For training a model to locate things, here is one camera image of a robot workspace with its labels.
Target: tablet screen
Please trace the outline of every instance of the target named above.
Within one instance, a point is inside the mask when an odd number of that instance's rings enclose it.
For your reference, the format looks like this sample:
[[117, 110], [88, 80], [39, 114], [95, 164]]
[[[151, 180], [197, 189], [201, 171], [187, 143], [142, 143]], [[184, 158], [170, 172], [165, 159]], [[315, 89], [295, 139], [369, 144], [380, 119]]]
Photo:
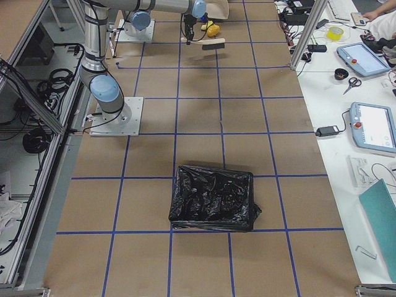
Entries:
[[395, 147], [388, 111], [385, 108], [360, 105], [360, 121], [364, 143], [379, 147]]
[[356, 59], [358, 64], [366, 72], [380, 71], [385, 68], [383, 63], [362, 45], [347, 46], [344, 48], [344, 51], [351, 56], [352, 59]]

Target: white mounting plate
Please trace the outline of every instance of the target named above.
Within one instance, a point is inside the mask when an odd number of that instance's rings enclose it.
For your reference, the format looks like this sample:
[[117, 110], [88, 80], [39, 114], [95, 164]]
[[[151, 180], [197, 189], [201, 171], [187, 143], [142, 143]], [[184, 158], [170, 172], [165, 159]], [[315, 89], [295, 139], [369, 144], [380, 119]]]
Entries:
[[[119, 20], [118, 28], [122, 28], [124, 20]], [[116, 39], [119, 43], [141, 43], [141, 42], [153, 42], [155, 20], [151, 19], [150, 25], [145, 29], [144, 32], [138, 32], [136, 36], [129, 36], [124, 30], [118, 30]]]
[[[143, 97], [125, 97], [125, 104], [128, 105], [132, 111], [130, 120], [125, 124], [112, 125], [111, 123], [104, 124], [99, 127], [94, 127], [89, 134], [92, 137], [114, 137], [114, 136], [138, 136], [140, 129], [140, 119], [143, 110]], [[101, 113], [101, 108], [97, 105], [96, 113]], [[92, 126], [100, 125], [106, 121], [101, 117], [94, 117]]]

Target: yellow object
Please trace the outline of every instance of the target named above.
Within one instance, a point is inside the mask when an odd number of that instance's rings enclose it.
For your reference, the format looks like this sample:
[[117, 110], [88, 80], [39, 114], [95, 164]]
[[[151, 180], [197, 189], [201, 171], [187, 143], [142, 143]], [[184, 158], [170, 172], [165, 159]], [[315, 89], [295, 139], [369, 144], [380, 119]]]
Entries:
[[214, 37], [216, 36], [218, 33], [220, 32], [220, 26], [218, 25], [212, 25], [208, 28], [208, 30], [206, 31], [206, 34], [208, 35], [208, 37]]
[[200, 26], [200, 29], [202, 31], [205, 31], [207, 28], [209, 28], [209, 26], [213, 25], [213, 22], [211, 20], [209, 20], [206, 24], [203, 24], [202, 26]]
[[326, 36], [333, 41], [338, 41], [341, 39], [343, 34], [344, 30], [342, 30], [340, 27], [330, 27]]

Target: teal folder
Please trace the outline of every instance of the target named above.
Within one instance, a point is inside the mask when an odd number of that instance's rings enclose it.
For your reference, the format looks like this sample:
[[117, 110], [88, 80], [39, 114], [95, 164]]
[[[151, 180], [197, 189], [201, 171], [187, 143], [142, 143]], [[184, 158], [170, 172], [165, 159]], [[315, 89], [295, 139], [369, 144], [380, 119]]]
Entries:
[[396, 282], [396, 207], [383, 179], [359, 196], [381, 249], [389, 277]]

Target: bin liner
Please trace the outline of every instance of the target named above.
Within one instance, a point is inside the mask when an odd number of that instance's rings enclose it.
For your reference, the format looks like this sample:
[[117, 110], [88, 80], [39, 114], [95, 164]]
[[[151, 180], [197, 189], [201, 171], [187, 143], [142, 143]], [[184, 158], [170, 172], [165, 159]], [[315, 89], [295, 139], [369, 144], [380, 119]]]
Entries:
[[261, 209], [253, 201], [253, 174], [179, 166], [169, 220], [174, 228], [248, 232]]

